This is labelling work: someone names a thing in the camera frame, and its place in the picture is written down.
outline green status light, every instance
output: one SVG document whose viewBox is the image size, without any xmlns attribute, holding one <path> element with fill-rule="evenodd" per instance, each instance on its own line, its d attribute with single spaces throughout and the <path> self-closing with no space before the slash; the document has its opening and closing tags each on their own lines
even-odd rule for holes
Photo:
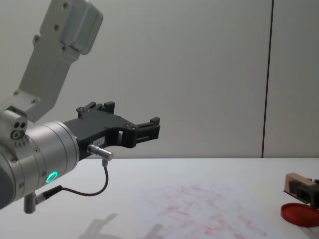
<svg viewBox="0 0 319 239">
<path fill-rule="evenodd" d="M 52 182 L 57 177 L 58 177 L 58 172 L 57 171 L 54 171 L 54 172 L 50 173 L 50 175 L 46 179 L 46 183 Z"/>
</svg>

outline metal connector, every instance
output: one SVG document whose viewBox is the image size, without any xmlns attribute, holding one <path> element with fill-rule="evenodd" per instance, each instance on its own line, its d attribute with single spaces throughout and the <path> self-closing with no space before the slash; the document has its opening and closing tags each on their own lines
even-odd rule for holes
<svg viewBox="0 0 319 239">
<path fill-rule="evenodd" d="M 102 159 L 107 159 L 108 161 L 111 161 L 114 158 L 114 153 L 109 152 L 93 144 L 90 144 L 88 146 L 87 151 L 88 153 L 95 154 L 101 157 Z"/>
</svg>

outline silver cylinder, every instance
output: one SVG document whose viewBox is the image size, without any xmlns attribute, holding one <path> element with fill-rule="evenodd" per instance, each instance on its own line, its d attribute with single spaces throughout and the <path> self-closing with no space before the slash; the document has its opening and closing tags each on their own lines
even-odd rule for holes
<svg viewBox="0 0 319 239">
<path fill-rule="evenodd" d="M 114 158 L 114 153 L 109 152 L 109 151 L 107 151 L 105 149 L 102 149 L 102 148 L 100 148 L 98 146 L 95 146 L 93 144 L 90 144 L 88 146 L 87 151 L 89 153 L 91 153 L 91 154 L 95 154 L 95 155 L 97 155 L 97 156 L 99 156 L 101 158 L 105 158 L 105 159 L 107 159 L 109 161 L 111 161 Z"/>
<path fill-rule="evenodd" d="M 28 129 L 25 137 L 17 140 L 13 147 L 3 148 L 2 153 L 0 150 L 0 166 L 7 172 L 7 187 L 11 184 L 14 187 L 12 201 L 70 172 L 78 161 L 76 137 L 56 121 Z"/>
</svg>

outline bolt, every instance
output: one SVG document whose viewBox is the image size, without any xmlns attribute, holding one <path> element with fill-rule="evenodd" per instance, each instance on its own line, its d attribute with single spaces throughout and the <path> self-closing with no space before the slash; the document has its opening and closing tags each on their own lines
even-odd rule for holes
<svg viewBox="0 0 319 239">
<path fill-rule="evenodd" d="M 53 30 L 57 31 L 58 29 L 59 29 L 59 24 L 55 24 L 54 27 L 53 27 Z"/>
<path fill-rule="evenodd" d="M 69 6 L 69 3 L 66 1 L 66 2 L 62 5 L 62 8 L 63 8 L 63 9 L 66 9 L 68 6 Z"/>
</svg>

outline screw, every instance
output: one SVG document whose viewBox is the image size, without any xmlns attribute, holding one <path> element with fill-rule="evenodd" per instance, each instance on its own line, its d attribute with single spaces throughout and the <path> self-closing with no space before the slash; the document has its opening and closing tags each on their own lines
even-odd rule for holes
<svg viewBox="0 0 319 239">
<path fill-rule="evenodd" d="M 12 138 L 12 139 L 19 139 L 20 136 L 21 136 L 21 134 L 20 134 L 20 132 L 18 132 L 18 131 L 15 131 L 15 130 L 14 130 L 14 131 L 11 133 L 11 138 Z"/>
<path fill-rule="evenodd" d="M 66 1 L 66 2 L 62 5 L 62 8 L 63 8 L 63 9 L 66 9 L 68 6 L 69 6 L 69 3 Z"/>
<path fill-rule="evenodd" d="M 59 29 L 59 24 L 55 24 L 54 27 L 53 27 L 53 30 L 57 31 L 58 29 Z"/>
</svg>

